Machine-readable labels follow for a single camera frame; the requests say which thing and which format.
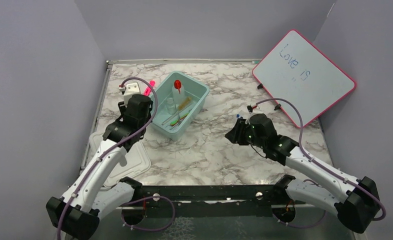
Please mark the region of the brown test tube brush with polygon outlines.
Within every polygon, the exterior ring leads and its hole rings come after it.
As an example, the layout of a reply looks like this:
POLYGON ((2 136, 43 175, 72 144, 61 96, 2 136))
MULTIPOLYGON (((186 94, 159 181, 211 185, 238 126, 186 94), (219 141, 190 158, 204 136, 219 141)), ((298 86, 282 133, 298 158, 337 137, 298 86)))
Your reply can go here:
POLYGON ((177 110, 180 112, 184 110, 188 105, 192 103, 192 98, 190 96, 186 97, 185 100, 177 107, 177 110))

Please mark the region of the red yellow green spatula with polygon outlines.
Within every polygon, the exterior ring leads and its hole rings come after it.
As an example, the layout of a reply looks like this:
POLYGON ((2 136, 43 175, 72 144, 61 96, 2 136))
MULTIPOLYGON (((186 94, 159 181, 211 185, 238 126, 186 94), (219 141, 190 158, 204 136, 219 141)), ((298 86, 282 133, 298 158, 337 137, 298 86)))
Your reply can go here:
POLYGON ((186 113, 186 114, 184 114, 184 115, 182 115, 182 116, 179 116, 179 118, 178 118, 177 120, 172 121, 169 125, 170 125, 171 127, 177 126, 177 125, 180 124, 187 116, 188 116, 188 113, 186 113))

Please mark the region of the small clear glass flask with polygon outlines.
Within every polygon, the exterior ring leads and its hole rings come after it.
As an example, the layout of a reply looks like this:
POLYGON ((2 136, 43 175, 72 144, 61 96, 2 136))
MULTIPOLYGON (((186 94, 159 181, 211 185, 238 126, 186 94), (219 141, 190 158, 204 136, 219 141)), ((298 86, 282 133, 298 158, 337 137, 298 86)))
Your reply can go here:
POLYGON ((166 110, 170 115, 173 115, 177 111, 176 103, 172 97, 166 100, 166 110))

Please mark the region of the red capped wash bottle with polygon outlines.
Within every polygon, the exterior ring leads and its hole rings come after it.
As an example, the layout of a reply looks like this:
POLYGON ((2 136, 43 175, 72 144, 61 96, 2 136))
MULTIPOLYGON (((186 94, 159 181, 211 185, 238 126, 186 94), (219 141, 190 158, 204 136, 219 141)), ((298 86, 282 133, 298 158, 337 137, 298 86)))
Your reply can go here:
POLYGON ((177 105, 182 104, 186 99, 185 89, 179 79, 176 79, 173 83, 172 97, 177 105))

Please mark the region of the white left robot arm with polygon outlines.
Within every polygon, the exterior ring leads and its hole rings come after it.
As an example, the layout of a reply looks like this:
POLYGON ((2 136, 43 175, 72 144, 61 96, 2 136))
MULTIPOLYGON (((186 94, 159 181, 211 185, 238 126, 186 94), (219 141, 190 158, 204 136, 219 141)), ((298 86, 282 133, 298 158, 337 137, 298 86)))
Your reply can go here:
POLYGON ((88 240, 96 232, 100 220, 121 205, 136 205, 152 199, 173 202, 165 196, 144 196, 143 185, 130 177, 122 178, 106 193, 99 193, 115 166, 126 161, 130 149, 145 134, 158 113, 158 96, 133 94, 118 104, 120 116, 108 124, 95 155, 77 180, 61 197, 51 197, 46 210, 56 239, 69 235, 88 240))

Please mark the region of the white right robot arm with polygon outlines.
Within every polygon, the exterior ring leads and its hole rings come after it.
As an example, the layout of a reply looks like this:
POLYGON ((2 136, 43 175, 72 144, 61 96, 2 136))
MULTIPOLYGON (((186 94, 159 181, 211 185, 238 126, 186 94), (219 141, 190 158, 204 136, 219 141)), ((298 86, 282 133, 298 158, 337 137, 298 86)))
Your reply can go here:
POLYGON ((384 214, 376 183, 369 177, 359 179, 323 162, 297 141, 278 134, 273 122, 263 113, 249 119, 238 118, 225 138, 233 144, 260 148, 265 157, 294 169, 318 185, 290 178, 273 189, 281 204, 302 201, 334 215, 349 230, 364 233, 378 213, 384 214))

